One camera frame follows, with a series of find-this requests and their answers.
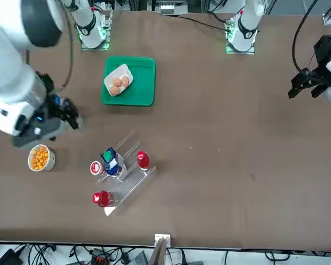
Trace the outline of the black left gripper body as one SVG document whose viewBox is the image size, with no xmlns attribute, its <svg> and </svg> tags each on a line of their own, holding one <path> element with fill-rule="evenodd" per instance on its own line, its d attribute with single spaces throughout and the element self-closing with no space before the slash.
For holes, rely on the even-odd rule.
<svg viewBox="0 0 331 265">
<path fill-rule="evenodd" d="M 311 83 L 331 83 L 331 72 L 327 69 L 327 64 L 331 60 L 331 35 L 323 35 L 316 42 L 314 54 L 317 67 L 313 70 L 306 67 L 302 71 Z"/>
</svg>

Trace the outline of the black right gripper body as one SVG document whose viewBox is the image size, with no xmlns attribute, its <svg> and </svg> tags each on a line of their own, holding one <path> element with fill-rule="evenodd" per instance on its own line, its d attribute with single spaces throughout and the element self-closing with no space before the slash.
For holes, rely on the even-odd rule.
<svg viewBox="0 0 331 265">
<path fill-rule="evenodd" d="M 52 125 L 57 123 L 59 106 L 56 102 L 57 95 L 54 93 L 55 85 L 47 73 L 36 72 L 46 89 L 46 99 L 42 106 L 34 113 L 34 121 L 39 125 Z"/>
</svg>

